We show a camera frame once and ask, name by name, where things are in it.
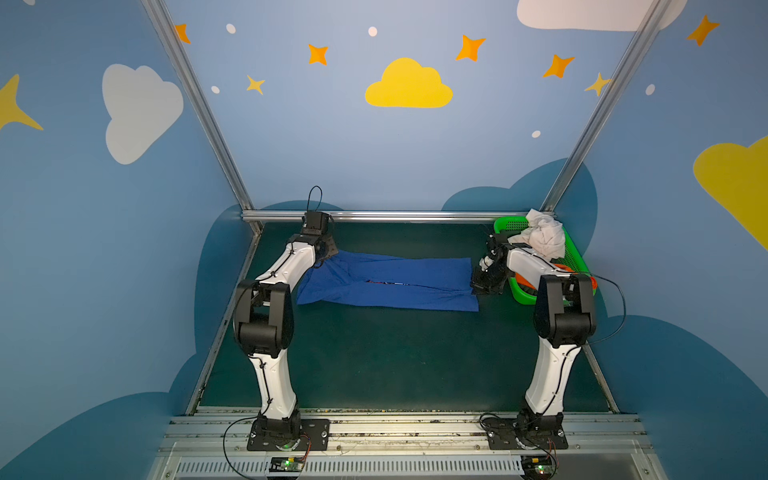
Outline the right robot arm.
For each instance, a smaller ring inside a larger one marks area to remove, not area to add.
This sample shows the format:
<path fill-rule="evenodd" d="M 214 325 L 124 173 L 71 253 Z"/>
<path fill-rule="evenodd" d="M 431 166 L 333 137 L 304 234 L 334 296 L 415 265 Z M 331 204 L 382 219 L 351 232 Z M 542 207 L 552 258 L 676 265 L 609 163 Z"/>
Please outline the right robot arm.
<path fill-rule="evenodd" d="M 571 272 L 521 244 L 491 246 L 473 272 L 479 294 L 497 293 L 520 276 L 536 290 L 533 325 L 539 350 L 525 392 L 517 430 L 557 432 L 563 419 L 567 382 L 576 357 L 596 332 L 592 277 Z"/>

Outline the blue panda print t-shirt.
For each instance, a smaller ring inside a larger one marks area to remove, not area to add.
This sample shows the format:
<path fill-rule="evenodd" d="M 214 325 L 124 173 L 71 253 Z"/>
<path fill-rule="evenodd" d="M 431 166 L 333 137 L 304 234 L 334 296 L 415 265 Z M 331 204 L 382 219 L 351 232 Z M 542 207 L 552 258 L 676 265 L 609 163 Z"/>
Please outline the blue panda print t-shirt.
<path fill-rule="evenodd" d="M 341 251 L 308 271 L 297 303 L 477 312 L 468 258 L 406 259 Z"/>

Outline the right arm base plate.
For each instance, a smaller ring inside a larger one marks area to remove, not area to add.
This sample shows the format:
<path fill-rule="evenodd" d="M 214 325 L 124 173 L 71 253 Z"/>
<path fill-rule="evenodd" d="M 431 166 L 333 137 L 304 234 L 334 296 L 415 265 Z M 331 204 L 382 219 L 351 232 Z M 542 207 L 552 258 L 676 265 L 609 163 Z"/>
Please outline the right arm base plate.
<path fill-rule="evenodd" d="M 561 416 L 526 418 L 486 417 L 480 421 L 491 450 L 565 450 L 568 440 Z"/>

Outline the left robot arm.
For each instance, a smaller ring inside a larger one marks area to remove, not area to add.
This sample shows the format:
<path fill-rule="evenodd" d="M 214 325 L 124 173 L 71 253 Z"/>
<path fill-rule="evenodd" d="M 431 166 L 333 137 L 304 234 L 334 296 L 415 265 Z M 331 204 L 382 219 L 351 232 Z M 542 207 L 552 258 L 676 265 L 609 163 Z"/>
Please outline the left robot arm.
<path fill-rule="evenodd" d="M 236 289 L 234 339 L 251 362 L 261 395 L 254 427 L 275 443 L 292 443 L 301 435 L 287 357 L 294 335 L 294 290 L 309 270 L 337 252 L 328 233 L 296 234 L 265 272 Z"/>

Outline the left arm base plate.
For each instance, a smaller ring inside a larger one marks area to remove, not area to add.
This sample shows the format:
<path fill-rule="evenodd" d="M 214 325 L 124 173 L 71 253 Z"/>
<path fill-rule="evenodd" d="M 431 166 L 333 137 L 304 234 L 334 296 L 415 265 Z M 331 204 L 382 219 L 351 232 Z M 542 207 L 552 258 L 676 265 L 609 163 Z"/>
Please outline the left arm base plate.
<path fill-rule="evenodd" d="M 273 420 L 257 418 L 248 435 L 248 451 L 326 451 L 330 437 L 329 419 Z"/>

